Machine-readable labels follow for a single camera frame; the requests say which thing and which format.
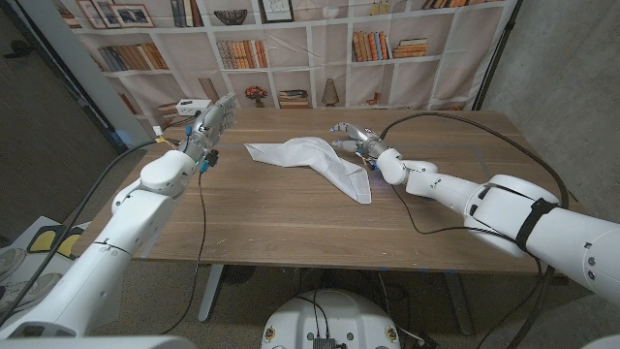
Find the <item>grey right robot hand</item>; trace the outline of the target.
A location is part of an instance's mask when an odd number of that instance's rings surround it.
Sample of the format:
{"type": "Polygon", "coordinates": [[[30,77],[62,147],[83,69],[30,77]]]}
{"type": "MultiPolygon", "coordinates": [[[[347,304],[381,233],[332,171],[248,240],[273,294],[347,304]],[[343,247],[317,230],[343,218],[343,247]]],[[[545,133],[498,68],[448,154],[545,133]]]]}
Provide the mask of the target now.
{"type": "Polygon", "coordinates": [[[357,153],[365,158],[377,159],[388,150],[380,137],[368,128],[358,127],[348,122],[340,122],[330,128],[331,132],[344,132],[347,140],[335,140],[332,145],[348,152],[357,153]]]}

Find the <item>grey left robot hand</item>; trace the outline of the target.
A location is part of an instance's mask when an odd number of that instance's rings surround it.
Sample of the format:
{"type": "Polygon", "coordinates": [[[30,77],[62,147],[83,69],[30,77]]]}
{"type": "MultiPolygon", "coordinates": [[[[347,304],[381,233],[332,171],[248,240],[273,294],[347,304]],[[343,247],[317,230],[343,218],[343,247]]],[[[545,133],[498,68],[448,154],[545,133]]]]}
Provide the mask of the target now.
{"type": "Polygon", "coordinates": [[[203,111],[195,120],[188,139],[182,141],[179,150],[199,161],[219,141],[221,134],[233,127],[236,94],[231,92],[203,111]]]}

